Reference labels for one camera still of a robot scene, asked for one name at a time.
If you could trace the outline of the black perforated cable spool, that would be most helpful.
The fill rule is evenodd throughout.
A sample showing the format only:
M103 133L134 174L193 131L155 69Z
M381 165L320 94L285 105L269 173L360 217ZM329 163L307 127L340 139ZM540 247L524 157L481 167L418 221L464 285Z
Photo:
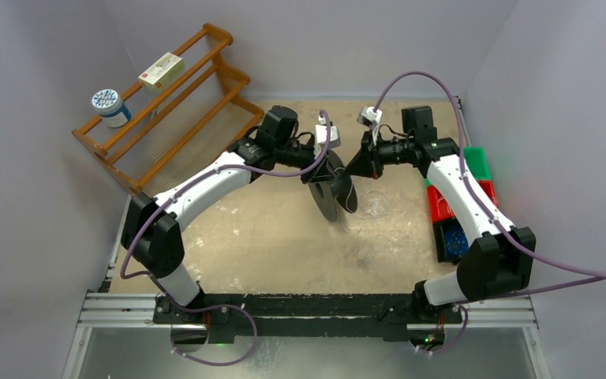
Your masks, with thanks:
M308 182L317 208L329 222L338 220L342 208L353 214L358 209L357 192L352 178L344 173L345 165L339 155L330 151L325 162Z

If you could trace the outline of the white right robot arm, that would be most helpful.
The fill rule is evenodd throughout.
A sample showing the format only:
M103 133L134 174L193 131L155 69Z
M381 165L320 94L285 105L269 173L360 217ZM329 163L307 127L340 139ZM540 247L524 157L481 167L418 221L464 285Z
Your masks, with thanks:
M444 306L526 288L533 259L514 244L534 249L533 232L516 227L499 211L468 171L462 148L449 137L437 136L431 107L404 108L401 116L403 135L388 141L380 135L382 112L374 107L361 110L357 120L369 130L362 136L360 150L346 167L346 174L378 179L387 165L412 165L450 206L469 245L454 272L415 285L413 315L430 321Z

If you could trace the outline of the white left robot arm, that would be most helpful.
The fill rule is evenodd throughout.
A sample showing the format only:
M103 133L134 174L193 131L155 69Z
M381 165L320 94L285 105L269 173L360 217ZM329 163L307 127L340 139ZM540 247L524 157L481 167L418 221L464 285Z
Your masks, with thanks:
M173 312L185 323L201 318L204 302L200 285L183 264L185 247L181 233L199 215L229 193L256 181L262 175L282 177L274 170L292 167L292 176L312 180L340 144L338 127L326 111L320 111L308 144L295 136L297 113L284 106L272 107L260 125L231 143L208 167L183 183L153 197L132 197L127 210L121 245L127 250L120 276L135 277L126 267L134 258L144 266L142 274L172 300Z

